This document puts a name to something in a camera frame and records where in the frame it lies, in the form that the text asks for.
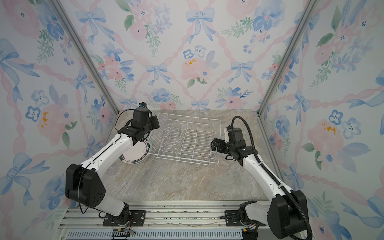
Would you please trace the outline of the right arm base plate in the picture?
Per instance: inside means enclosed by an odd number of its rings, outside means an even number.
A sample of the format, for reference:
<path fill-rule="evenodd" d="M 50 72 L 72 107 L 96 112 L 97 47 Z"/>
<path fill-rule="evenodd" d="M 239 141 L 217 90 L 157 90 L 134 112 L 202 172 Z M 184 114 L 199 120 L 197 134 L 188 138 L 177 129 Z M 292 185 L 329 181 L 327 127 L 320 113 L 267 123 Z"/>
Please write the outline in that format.
<path fill-rule="evenodd" d="M 250 220 L 242 210 L 226 210 L 224 216 L 221 216 L 220 219 L 225 220 L 227 227 L 266 227 L 263 223 Z"/>

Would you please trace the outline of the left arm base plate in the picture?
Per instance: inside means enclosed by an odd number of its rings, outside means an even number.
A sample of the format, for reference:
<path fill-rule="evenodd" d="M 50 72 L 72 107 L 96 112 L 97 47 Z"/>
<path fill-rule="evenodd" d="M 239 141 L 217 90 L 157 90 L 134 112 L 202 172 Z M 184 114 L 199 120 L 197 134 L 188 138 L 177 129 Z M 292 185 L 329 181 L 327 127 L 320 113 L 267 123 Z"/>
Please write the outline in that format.
<path fill-rule="evenodd" d="M 146 213 L 145 210 L 130 210 L 127 217 L 106 214 L 103 227 L 143 227 Z"/>

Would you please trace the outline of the white wire dish rack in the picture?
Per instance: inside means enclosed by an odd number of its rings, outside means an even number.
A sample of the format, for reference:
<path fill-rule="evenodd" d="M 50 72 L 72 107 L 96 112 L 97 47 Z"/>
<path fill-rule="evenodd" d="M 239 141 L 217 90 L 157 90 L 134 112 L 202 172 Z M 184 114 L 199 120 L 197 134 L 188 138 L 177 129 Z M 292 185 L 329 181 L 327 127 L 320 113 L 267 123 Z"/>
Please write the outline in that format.
<path fill-rule="evenodd" d="M 218 164 L 220 154 L 211 142 L 220 139 L 222 121 L 159 113 L 160 128 L 147 139 L 148 153 L 157 159 L 210 166 Z"/>

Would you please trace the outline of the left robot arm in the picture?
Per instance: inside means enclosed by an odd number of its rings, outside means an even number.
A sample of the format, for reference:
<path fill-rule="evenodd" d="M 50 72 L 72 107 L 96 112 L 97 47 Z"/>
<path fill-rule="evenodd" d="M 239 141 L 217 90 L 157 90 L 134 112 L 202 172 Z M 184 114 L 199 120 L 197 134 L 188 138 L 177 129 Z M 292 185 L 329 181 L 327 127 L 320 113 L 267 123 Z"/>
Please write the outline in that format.
<path fill-rule="evenodd" d="M 151 131 L 159 127 L 157 116 L 152 114 L 146 103 L 140 103 L 133 110 L 133 118 L 118 130 L 109 143 L 81 164 L 71 164 L 67 168 L 66 197 L 80 207 L 104 212 L 105 217 L 115 225 L 128 225 L 133 219 L 129 204 L 109 195 L 102 177 L 117 160 L 126 164 L 145 160 L 149 154 L 147 138 Z"/>

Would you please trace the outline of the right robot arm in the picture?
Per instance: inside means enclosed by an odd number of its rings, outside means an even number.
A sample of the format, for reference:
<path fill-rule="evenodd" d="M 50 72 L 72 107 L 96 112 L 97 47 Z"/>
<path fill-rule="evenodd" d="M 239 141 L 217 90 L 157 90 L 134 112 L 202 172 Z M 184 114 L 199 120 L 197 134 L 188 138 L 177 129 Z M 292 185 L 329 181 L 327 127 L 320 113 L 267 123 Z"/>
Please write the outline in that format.
<path fill-rule="evenodd" d="M 237 214 L 226 214 L 224 219 L 242 224 L 247 230 L 267 226 L 278 239 L 297 240 L 302 232 L 307 233 L 308 240 L 313 238 L 306 196 L 302 191 L 294 191 L 271 171 L 256 149 L 246 145 L 241 129 L 228 126 L 226 138 L 213 139 L 211 148 L 225 154 L 226 160 L 238 162 L 259 183 L 269 200 L 268 205 L 257 201 L 242 203 Z"/>

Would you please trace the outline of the plain white plate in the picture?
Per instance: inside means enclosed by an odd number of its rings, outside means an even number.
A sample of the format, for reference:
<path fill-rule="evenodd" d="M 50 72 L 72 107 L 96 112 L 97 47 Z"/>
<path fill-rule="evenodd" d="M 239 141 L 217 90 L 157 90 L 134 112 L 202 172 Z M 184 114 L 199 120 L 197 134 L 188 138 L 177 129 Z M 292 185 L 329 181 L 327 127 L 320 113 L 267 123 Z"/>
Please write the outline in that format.
<path fill-rule="evenodd" d="M 150 144 L 147 142 L 138 142 L 129 150 L 120 155 L 121 162 L 129 165 L 143 163 L 149 157 Z"/>

